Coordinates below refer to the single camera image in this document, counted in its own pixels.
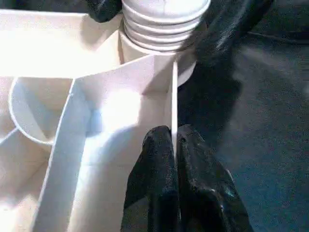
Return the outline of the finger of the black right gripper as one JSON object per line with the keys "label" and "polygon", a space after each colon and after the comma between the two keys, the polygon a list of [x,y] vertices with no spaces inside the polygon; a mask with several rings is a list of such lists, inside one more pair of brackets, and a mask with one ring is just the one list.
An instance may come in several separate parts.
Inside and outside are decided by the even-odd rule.
{"label": "finger of the black right gripper", "polygon": [[121,10],[121,0],[87,0],[88,14],[96,22],[112,20]]}
{"label": "finger of the black right gripper", "polygon": [[272,0],[230,0],[195,42],[198,63],[215,66],[234,43],[255,27],[270,9]]}

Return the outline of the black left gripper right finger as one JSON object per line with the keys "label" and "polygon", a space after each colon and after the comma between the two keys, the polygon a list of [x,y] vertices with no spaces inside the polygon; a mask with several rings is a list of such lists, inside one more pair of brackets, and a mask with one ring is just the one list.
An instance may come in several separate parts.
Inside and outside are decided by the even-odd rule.
{"label": "black left gripper right finger", "polygon": [[229,171],[190,125],[178,129],[177,166],[184,232],[253,230]]}

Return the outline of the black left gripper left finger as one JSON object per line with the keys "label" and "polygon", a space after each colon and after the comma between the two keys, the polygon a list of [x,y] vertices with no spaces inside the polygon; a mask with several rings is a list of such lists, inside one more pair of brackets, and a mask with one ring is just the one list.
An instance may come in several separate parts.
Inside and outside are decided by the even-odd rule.
{"label": "black left gripper left finger", "polygon": [[155,127],[144,137],[128,176],[120,230],[177,231],[177,172],[167,126]]}

